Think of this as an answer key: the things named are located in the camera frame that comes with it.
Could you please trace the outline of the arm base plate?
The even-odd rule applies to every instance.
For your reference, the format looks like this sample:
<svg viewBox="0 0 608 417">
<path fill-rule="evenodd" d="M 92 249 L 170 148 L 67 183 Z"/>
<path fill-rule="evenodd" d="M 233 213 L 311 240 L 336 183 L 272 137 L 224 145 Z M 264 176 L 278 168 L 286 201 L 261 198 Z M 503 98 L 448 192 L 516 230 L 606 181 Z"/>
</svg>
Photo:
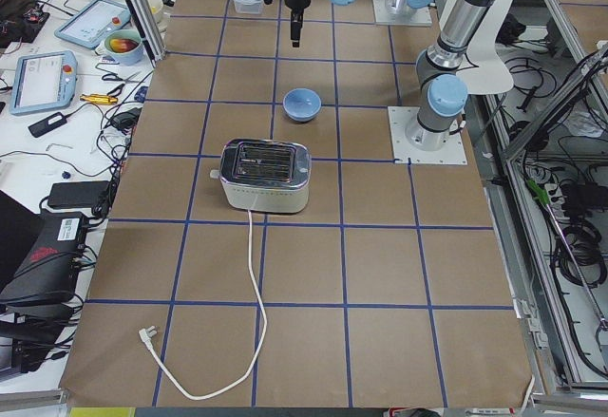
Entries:
<svg viewBox="0 0 608 417">
<path fill-rule="evenodd" d="M 390 106 L 393 160 L 402 164 L 467 165 L 457 121 L 443 132 L 430 132 L 418 122 L 418 107 Z"/>
<path fill-rule="evenodd" d="M 372 0 L 375 22 L 386 26 L 432 25 L 429 5 L 434 0 Z"/>
</svg>

